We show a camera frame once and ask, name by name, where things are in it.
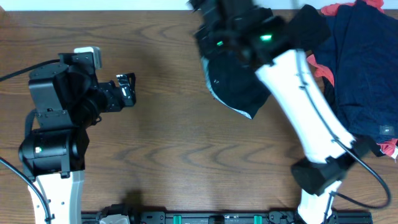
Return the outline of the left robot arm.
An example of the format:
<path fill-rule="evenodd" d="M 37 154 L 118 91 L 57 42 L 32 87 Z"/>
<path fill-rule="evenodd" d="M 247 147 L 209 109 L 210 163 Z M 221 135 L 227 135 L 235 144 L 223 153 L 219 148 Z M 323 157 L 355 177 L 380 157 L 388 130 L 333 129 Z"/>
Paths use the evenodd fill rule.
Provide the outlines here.
<path fill-rule="evenodd" d="M 36 223 L 81 223 L 87 129 L 101 114 L 136 104 L 134 73 L 100 83 L 97 47 L 61 53 L 29 69 L 35 108 L 25 122 L 19 159 L 34 204 Z"/>

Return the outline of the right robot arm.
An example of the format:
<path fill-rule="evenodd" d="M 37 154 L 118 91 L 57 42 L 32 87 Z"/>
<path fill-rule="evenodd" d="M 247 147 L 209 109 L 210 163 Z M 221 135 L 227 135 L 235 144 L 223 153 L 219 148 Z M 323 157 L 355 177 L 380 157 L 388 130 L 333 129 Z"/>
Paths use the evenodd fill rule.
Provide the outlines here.
<path fill-rule="evenodd" d="M 291 172 L 301 188 L 292 223 L 371 223 L 368 213 L 334 212 L 346 173 L 368 150 L 333 114 L 306 61 L 329 36 L 309 5 L 290 21 L 252 1 L 192 1 L 203 22 L 195 33 L 213 98 L 253 119 L 273 96 L 293 126 L 304 157 Z"/>

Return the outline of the black shorts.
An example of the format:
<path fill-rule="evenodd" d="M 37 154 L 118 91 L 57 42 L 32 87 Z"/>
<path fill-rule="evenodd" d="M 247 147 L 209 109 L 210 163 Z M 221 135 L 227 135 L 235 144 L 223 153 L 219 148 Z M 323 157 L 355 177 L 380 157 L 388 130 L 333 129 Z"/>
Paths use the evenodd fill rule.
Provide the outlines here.
<path fill-rule="evenodd" d="M 214 58 L 202 56 L 201 65 L 213 98 L 248 119 L 255 117 L 271 95 L 255 72 L 232 52 Z"/>

